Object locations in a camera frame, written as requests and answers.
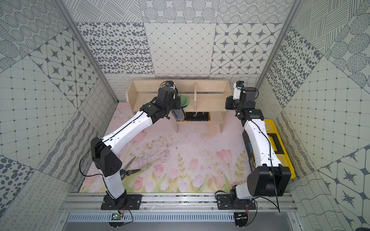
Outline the black yellow box under shelf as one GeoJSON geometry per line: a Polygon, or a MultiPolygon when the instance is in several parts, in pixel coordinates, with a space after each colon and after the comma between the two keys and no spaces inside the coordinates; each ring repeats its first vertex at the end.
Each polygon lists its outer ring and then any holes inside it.
{"type": "Polygon", "coordinates": [[[184,121],[190,122],[202,122],[209,121],[210,114],[209,112],[186,112],[184,121]]]}

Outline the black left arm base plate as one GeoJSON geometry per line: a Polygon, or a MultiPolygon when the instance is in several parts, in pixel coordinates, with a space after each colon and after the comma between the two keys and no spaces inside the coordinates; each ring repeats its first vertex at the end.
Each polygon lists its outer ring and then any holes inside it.
{"type": "Polygon", "coordinates": [[[142,197],[141,194],[124,193],[118,199],[114,199],[106,193],[101,205],[101,210],[139,210],[142,197]]]}

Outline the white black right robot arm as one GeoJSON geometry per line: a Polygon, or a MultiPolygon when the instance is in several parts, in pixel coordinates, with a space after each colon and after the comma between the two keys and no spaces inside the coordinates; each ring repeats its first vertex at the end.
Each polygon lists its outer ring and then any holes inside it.
{"type": "Polygon", "coordinates": [[[234,110],[244,128],[242,133],[251,172],[247,181],[230,190],[231,202],[241,203],[260,196],[283,196],[292,176],[273,149],[261,110],[255,108],[256,89],[234,86],[227,97],[225,108],[234,110]]]}

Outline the yellow black toolbox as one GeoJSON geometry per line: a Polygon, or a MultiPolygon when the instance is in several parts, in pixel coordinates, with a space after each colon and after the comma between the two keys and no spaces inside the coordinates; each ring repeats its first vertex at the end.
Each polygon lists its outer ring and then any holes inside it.
{"type": "Polygon", "coordinates": [[[296,178],[293,165],[273,120],[248,120],[244,124],[242,135],[251,171],[263,164],[269,167],[281,164],[289,168],[291,180],[296,178]]]}

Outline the pink floral table mat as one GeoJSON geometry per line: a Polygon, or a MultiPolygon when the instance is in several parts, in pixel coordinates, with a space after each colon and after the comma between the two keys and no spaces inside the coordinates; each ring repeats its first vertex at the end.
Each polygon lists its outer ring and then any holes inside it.
{"type": "Polygon", "coordinates": [[[215,124],[161,119],[135,136],[119,159],[137,172],[122,180],[127,192],[228,192],[250,174],[243,128],[228,112],[224,128],[215,124]]]}

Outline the green grey cleaning cloth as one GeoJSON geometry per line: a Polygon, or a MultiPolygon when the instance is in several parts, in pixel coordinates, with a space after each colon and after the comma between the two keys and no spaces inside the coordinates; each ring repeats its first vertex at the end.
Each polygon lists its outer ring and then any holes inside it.
{"type": "Polygon", "coordinates": [[[183,121],[185,119],[183,108],[187,107],[188,104],[188,97],[178,93],[174,99],[174,108],[172,109],[172,115],[176,121],[183,121]]]}

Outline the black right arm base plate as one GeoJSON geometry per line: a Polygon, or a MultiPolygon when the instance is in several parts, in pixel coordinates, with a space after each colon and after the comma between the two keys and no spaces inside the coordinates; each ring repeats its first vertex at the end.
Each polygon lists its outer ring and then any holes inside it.
{"type": "Polygon", "coordinates": [[[257,206],[251,199],[238,199],[227,193],[217,193],[215,195],[219,210],[256,210],[257,206]]]}

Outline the aluminium mounting rail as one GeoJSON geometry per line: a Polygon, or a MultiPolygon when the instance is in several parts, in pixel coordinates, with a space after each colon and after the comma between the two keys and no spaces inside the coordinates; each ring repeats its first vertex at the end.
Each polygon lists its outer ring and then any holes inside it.
{"type": "MultiPolygon", "coordinates": [[[[100,212],[104,193],[69,193],[59,209],[60,212],[100,212]]],[[[297,212],[290,193],[278,198],[257,198],[258,211],[297,212]]],[[[217,210],[213,193],[143,193],[140,212],[211,212],[217,210]]]]}

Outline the light wooden bookshelf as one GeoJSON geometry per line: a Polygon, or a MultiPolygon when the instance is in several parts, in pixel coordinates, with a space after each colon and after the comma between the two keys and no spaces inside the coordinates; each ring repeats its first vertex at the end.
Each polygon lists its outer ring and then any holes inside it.
{"type": "MultiPolygon", "coordinates": [[[[135,114],[140,107],[158,95],[164,80],[133,80],[126,91],[126,100],[135,114]]],[[[230,85],[225,80],[174,80],[179,93],[188,97],[185,112],[209,112],[209,121],[199,124],[219,125],[223,131],[227,113],[226,98],[231,95],[230,85]]]]}

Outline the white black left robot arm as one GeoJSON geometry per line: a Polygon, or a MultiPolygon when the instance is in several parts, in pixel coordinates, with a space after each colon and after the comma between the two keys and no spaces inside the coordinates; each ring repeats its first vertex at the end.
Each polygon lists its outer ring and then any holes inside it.
{"type": "Polygon", "coordinates": [[[169,119],[169,113],[172,113],[178,121],[185,118],[181,98],[173,81],[163,82],[158,95],[141,106],[139,111],[124,125],[103,138],[95,137],[91,140],[89,151],[92,161],[103,177],[107,196],[119,207],[125,206],[127,192],[121,182],[122,162],[117,157],[118,153],[141,131],[162,118],[169,119]]]}

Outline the blue handled scissors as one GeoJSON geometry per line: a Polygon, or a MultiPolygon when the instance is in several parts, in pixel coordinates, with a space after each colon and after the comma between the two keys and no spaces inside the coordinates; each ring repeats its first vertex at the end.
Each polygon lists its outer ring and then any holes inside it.
{"type": "Polygon", "coordinates": [[[128,169],[129,168],[129,166],[131,165],[131,163],[133,162],[135,160],[135,157],[133,157],[130,161],[129,161],[129,163],[124,167],[124,169],[121,169],[120,171],[119,171],[119,173],[120,173],[120,178],[123,180],[126,176],[130,176],[130,175],[132,175],[132,174],[135,174],[135,173],[137,173],[137,172],[139,172],[139,171],[141,171],[141,169],[139,168],[139,169],[128,169]]]}

